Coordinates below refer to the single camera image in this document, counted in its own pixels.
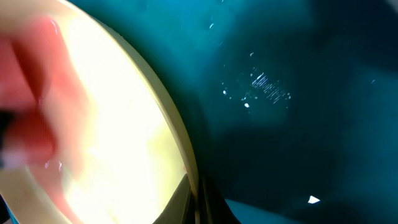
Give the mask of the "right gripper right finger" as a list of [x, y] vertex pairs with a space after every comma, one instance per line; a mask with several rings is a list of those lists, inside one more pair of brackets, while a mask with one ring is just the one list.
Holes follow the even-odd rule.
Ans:
[[200, 179], [199, 209], [201, 224], [240, 224], [214, 181], [206, 176]]

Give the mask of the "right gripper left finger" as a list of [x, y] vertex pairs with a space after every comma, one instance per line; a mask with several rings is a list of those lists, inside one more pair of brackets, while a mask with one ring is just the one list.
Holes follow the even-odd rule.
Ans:
[[153, 224], [195, 224], [195, 205], [187, 174]]

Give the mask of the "yellow-green plate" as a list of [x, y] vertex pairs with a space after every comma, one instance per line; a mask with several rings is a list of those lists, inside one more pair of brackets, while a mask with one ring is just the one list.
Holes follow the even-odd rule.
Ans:
[[68, 1], [1, 0], [1, 30], [46, 15], [59, 25], [93, 107], [92, 142], [82, 165], [60, 169], [71, 221], [38, 176], [49, 163], [1, 173], [1, 195], [19, 223], [154, 223], [187, 174], [198, 211], [192, 144], [169, 93], [116, 31]]

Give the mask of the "green and red sponge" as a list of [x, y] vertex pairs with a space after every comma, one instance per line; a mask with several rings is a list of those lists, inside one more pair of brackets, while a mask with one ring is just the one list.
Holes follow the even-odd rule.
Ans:
[[38, 179], [71, 221], [77, 217], [64, 197], [60, 169], [82, 165], [92, 115], [54, 19], [38, 16], [1, 34], [1, 169], [49, 163], [53, 171]]

